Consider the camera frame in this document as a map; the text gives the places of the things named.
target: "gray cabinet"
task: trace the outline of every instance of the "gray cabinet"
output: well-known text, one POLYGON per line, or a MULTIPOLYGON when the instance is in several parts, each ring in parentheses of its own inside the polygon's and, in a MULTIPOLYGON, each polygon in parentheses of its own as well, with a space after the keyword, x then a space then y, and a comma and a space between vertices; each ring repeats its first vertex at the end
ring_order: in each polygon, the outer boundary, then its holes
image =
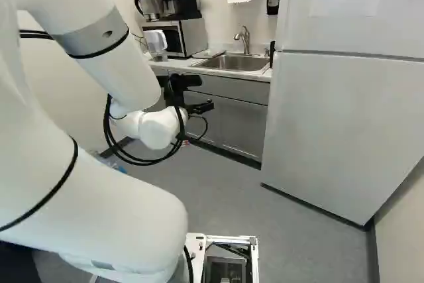
POLYGON ((226 98, 219 98, 217 105, 221 118, 222 147, 261 161, 267 106, 226 98))
MULTIPOLYGON (((156 68, 153 70, 156 75, 196 74, 167 72, 156 68)), ((204 103, 208 99, 212 99, 215 104, 212 111, 203 114, 209 128, 201 142, 262 161, 270 84, 204 74, 199 76, 202 86, 191 87, 193 91, 185 91, 184 99, 188 105, 204 103)), ((161 97, 149 111, 159 111, 165 107, 165 101, 161 97)), ((204 130, 205 122, 199 118, 192 117, 185 125, 186 135, 194 139, 199 138, 204 130)))

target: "white refrigerator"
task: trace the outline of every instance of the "white refrigerator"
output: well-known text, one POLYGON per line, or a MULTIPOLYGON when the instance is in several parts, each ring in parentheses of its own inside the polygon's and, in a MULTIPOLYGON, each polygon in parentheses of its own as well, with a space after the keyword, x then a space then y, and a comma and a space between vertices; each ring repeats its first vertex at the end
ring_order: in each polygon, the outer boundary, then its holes
POLYGON ((262 181, 364 225, 424 155, 424 0, 280 0, 262 181))

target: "microwave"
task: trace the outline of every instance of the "microwave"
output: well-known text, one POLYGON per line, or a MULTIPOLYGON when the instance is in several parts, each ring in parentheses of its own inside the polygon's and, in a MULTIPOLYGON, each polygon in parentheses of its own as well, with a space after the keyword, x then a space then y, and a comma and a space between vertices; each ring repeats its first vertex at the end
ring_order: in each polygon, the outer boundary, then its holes
POLYGON ((176 21, 146 21, 142 30, 162 30, 168 43, 169 57, 189 58, 207 49, 207 34, 203 18, 176 21))

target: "stainless steel sink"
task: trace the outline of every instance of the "stainless steel sink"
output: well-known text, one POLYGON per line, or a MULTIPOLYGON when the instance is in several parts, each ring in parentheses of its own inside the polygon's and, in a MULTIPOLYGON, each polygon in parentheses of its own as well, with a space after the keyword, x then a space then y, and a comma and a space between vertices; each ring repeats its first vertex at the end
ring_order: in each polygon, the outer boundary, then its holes
POLYGON ((236 72, 251 72, 262 70, 269 61, 269 58, 263 56, 227 53, 192 66, 236 72))

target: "gray floor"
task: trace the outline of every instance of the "gray floor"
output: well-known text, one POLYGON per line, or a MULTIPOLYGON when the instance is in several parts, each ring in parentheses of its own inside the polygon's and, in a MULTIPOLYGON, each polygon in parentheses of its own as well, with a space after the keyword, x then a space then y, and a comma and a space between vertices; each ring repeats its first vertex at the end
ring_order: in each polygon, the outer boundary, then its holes
MULTIPOLYGON (((139 142, 127 150, 145 154, 139 142)), ((191 232, 258 236, 261 283, 370 282, 365 234, 261 188, 258 170, 191 145, 155 166, 123 166, 178 196, 191 232)), ((35 257, 44 283, 88 282, 54 258, 35 257)))

